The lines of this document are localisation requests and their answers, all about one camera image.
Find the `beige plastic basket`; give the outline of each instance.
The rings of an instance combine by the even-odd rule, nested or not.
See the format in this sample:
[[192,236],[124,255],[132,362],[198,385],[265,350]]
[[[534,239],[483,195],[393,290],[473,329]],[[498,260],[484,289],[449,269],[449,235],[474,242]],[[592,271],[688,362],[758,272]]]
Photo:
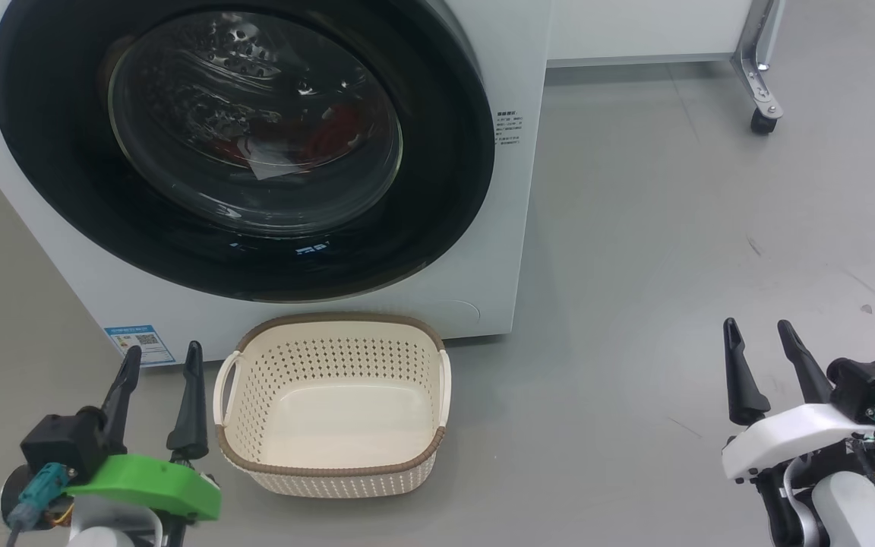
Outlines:
[[219,370],[214,412],[222,453],[270,491],[374,498],[428,478],[450,402],[450,362],[426,324],[312,314],[247,333]]

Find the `basket bottom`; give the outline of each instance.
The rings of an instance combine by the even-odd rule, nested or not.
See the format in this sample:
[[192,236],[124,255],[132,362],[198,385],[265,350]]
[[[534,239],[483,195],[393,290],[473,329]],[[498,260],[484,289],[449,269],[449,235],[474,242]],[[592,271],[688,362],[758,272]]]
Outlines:
[[393,465],[420,456],[434,439],[431,395],[409,382],[299,382],[275,403],[261,447],[268,465]]

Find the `gray floor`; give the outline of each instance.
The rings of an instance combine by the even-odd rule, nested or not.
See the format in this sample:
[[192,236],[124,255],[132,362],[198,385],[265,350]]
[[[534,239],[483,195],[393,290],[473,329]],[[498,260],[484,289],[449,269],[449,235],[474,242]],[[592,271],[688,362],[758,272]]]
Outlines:
[[[278,498],[213,451],[223,518],[188,545],[770,545],[760,499],[720,468],[738,432],[720,327],[740,320],[775,409],[801,402],[778,319],[823,364],[875,358],[875,3],[792,2],[780,40],[770,138],[725,65],[550,73],[515,331],[453,347],[430,480]],[[0,194],[0,484],[39,416],[100,402],[115,361]],[[145,373],[133,451],[166,456],[180,390]]]

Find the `white board panel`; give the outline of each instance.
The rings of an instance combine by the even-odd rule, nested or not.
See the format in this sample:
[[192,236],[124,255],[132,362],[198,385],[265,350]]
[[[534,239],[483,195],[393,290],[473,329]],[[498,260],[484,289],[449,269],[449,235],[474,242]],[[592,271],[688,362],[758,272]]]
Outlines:
[[556,0],[549,59],[732,53],[749,6],[750,0]]

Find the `front-loading washing machine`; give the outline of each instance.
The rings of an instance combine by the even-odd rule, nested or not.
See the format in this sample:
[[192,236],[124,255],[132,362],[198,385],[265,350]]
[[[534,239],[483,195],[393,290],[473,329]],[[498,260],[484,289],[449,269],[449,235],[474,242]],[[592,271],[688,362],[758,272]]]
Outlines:
[[506,333],[550,13],[0,0],[0,188],[148,365],[310,311]]

